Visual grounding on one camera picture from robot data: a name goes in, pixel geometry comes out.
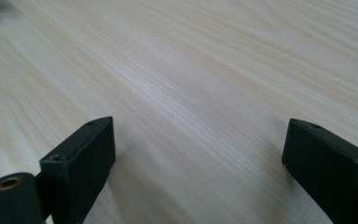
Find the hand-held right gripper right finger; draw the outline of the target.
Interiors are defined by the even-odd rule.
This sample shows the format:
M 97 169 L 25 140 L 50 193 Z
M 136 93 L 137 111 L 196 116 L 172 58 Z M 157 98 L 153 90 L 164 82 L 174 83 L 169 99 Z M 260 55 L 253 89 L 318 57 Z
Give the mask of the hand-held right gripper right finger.
M 358 224 L 358 147 L 325 128 L 290 119 L 282 164 L 334 224 Z

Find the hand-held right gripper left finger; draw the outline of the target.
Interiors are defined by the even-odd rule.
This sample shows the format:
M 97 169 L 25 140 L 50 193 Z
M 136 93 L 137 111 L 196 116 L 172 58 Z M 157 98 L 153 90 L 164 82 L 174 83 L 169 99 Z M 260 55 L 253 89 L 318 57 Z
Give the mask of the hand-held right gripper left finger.
M 55 224 L 81 224 L 116 160 L 113 119 L 87 122 L 39 163 L 43 213 Z

